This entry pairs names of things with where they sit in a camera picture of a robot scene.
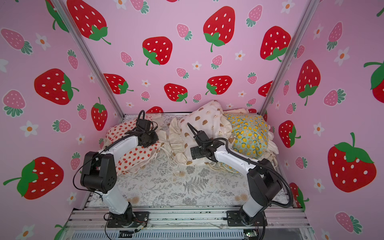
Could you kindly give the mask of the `white cookie print pillow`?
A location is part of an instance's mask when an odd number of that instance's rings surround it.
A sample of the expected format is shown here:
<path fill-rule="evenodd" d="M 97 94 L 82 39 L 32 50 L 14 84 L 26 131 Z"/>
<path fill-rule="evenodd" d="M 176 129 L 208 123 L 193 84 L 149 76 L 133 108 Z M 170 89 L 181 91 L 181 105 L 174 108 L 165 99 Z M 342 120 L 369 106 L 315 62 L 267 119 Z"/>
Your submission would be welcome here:
<path fill-rule="evenodd" d="M 207 158 L 192 159 L 191 148 L 198 144 L 188 124 L 198 131 L 204 131 L 209 139 L 230 138 L 232 125 L 224 116 L 219 102 L 211 101 L 180 120 L 174 118 L 170 123 L 169 142 L 174 154 L 174 161 L 182 166 L 203 166 L 209 163 Z"/>

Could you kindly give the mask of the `white strawberry print pillow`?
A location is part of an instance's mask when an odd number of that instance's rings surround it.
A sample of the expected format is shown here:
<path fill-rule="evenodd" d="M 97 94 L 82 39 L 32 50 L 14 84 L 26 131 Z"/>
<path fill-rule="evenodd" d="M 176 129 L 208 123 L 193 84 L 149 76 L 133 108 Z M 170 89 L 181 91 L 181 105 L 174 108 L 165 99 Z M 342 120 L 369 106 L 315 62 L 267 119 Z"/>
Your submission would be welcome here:
<path fill-rule="evenodd" d="M 162 129 L 164 121 L 161 115 L 150 114 L 145 116 L 145 119 L 159 124 L 159 128 L 156 130 L 159 140 L 146 148 L 142 146 L 137 146 L 131 149 L 123 148 L 124 154 L 119 158 L 115 158 L 116 172 L 118 176 L 136 173 L 142 166 L 145 166 L 152 159 L 156 158 L 162 147 L 166 149 L 169 146 L 167 134 Z M 133 130 L 134 127 L 136 127 L 136 119 L 131 118 L 119 125 L 109 128 L 104 146 L 116 142 L 118 139 L 122 138 L 126 132 Z"/>

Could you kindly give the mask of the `teal lemon print pillow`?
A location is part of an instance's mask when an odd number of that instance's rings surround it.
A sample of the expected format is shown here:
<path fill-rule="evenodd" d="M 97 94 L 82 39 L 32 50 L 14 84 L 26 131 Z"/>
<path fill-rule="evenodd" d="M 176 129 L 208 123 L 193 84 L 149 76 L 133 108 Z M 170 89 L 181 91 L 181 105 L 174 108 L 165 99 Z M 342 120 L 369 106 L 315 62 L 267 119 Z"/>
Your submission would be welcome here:
<path fill-rule="evenodd" d="M 248 158 L 257 159 L 267 150 L 268 125 L 257 114 L 226 113 L 232 126 L 232 149 Z"/>

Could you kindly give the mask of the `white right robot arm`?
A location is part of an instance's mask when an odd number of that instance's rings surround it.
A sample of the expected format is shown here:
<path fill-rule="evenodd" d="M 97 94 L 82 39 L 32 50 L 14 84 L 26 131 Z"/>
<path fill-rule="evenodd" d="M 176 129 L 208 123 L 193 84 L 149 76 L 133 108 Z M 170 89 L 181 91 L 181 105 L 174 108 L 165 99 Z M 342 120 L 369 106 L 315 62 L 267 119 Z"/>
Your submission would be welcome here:
<path fill-rule="evenodd" d="M 215 163 L 223 163 L 247 177 L 251 197 L 246 201 L 234 217 L 234 221 L 245 226 L 262 222 L 264 211 L 271 205 L 282 208 L 292 206 L 292 201 L 280 203 L 274 201 L 275 196 L 287 184 L 267 159 L 254 160 L 230 149 L 226 138 L 209 139 L 204 131 L 198 131 L 190 123 L 187 124 L 194 140 L 198 144 L 191 148 L 192 159 L 207 158 Z"/>

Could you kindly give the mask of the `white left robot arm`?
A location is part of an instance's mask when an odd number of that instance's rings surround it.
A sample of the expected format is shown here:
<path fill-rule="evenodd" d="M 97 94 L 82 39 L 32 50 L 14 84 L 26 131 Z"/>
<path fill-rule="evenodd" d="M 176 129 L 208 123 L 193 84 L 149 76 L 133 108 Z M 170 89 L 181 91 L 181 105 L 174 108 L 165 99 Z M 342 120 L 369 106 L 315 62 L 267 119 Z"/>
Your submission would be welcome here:
<path fill-rule="evenodd" d="M 135 222 L 131 203 L 120 193 L 117 182 L 117 161 L 136 147 L 149 147 L 159 138 L 157 124 L 144 118 L 136 126 L 99 152 L 88 152 L 84 158 L 80 183 L 87 191 L 100 196 L 109 208 L 109 221 L 113 226 L 128 227 Z"/>

